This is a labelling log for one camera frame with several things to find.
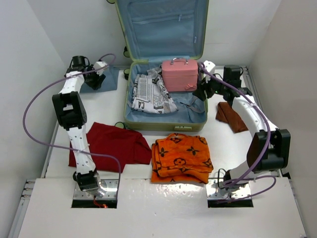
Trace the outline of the pink cosmetic case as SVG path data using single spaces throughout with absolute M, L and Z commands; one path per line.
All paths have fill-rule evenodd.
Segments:
M 194 59 L 173 58 L 161 65 L 163 83 L 168 92 L 191 92 L 197 89 L 198 64 Z

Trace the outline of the orange patterned towel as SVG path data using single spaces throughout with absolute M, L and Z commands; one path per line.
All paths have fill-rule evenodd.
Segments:
M 207 184 L 212 171 L 210 150 L 204 137 L 172 133 L 152 144 L 152 183 Z

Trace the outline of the light blue cloth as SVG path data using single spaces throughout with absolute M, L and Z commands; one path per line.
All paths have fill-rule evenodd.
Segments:
M 105 79 L 103 80 L 99 89 L 94 90 L 84 83 L 81 87 L 80 93 L 100 93 L 117 90 L 119 70 L 120 69 L 118 67 L 110 66 L 103 72 Z

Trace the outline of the green suitcase blue lining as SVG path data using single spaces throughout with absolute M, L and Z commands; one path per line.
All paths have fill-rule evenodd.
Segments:
M 198 60 L 204 52 L 209 1 L 115 0 L 117 14 L 132 59 L 124 103 L 124 121 L 133 130 L 186 131 L 203 129 L 208 103 L 193 102 L 191 92 L 172 93 L 178 111 L 149 114 L 132 109 L 137 75 L 176 57 Z

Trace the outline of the red shirt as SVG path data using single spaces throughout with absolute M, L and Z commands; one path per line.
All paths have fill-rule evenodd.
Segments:
M 122 172 L 127 164 L 148 165 L 152 151 L 141 133 L 94 122 L 87 140 L 91 153 L 107 154 L 116 157 Z

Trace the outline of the white newspaper print garment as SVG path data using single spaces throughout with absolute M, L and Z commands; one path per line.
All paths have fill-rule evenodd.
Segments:
M 147 70 L 147 74 L 137 74 L 134 80 L 133 110 L 148 114 L 169 114 L 178 111 L 174 100 L 167 91 L 161 66 Z

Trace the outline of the brown towel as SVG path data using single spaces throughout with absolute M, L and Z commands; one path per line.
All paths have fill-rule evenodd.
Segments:
M 229 125 L 233 133 L 248 131 L 241 117 L 230 107 L 227 102 L 219 102 L 215 119 Z

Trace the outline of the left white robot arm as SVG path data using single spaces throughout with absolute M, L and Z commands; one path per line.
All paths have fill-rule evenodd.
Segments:
M 101 180 L 90 155 L 86 136 L 87 114 L 80 98 L 84 83 L 92 89 L 100 88 L 108 64 L 102 60 L 90 64 L 84 56 L 74 56 L 64 75 L 65 83 L 58 94 L 52 96 L 57 121 L 70 139 L 75 158 L 74 180 L 79 189 L 91 195 L 101 191 Z

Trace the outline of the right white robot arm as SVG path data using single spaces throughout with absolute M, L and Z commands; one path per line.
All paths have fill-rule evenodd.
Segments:
M 251 90 L 242 87 L 241 68 L 226 65 L 223 78 L 211 73 L 211 62 L 199 62 L 199 73 L 203 76 L 197 83 L 194 96 L 202 101 L 213 95 L 222 95 L 229 107 L 237 113 L 247 127 L 252 142 L 246 161 L 226 172 L 223 187 L 234 188 L 240 183 L 258 178 L 258 175 L 287 167 L 291 134 L 273 124 L 256 103 Z

